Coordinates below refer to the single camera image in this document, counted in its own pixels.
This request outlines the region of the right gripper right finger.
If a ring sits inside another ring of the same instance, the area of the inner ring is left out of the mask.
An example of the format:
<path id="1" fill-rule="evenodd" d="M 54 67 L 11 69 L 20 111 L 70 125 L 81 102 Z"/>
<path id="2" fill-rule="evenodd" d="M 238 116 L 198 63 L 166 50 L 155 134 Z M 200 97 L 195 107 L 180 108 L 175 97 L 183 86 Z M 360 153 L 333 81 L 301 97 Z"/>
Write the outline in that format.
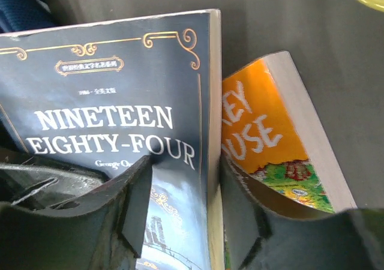
<path id="1" fill-rule="evenodd" d="M 382 269 L 383 210 L 304 206 L 220 160 L 233 269 Z"/>

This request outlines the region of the navy blue backpack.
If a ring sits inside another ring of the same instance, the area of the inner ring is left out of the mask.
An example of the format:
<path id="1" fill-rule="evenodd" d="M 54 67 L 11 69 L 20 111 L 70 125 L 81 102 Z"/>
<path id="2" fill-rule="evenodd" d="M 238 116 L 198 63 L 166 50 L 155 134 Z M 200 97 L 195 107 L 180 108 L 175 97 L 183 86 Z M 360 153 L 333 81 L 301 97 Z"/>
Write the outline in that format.
<path id="1" fill-rule="evenodd" d="M 45 0 L 1 0 L 1 33 L 58 26 Z"/>

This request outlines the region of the dark blue 1984 book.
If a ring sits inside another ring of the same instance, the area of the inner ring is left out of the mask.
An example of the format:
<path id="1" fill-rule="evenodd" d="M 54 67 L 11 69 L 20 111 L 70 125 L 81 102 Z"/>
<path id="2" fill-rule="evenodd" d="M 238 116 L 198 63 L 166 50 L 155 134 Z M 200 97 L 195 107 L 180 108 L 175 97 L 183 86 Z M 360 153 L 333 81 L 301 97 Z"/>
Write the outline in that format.
<path id="1" fill-rule="evenodd" d="M 17 147 L 114 178 L 154 160 L 139 269 L 223 269 L 221 12 L 1 35 Z"/>

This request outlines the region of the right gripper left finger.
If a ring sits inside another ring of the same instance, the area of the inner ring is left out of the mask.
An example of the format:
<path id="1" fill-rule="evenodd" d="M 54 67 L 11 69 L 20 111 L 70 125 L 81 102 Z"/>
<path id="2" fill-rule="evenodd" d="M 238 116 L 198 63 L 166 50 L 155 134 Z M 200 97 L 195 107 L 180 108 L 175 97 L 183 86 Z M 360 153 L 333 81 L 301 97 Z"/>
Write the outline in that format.
<path id="1" fill-rule="evenodd" d="M 123 174 L 1 149 L 2 269 L 134 269 L 152 182 L 145 155 Z"/>

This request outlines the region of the orange treehouse book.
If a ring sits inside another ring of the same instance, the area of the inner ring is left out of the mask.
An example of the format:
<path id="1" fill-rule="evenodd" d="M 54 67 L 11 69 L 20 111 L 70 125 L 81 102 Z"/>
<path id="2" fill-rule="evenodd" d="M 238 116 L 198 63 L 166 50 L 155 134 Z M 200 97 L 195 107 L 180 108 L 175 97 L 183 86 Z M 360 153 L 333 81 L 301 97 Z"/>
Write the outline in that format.
<path id="1" fill-rule="evenodd" d="M 246 187 L 327 213 L 356 207 L 291 54 L 265 55 L 223 80 L 222 149 Z"/>

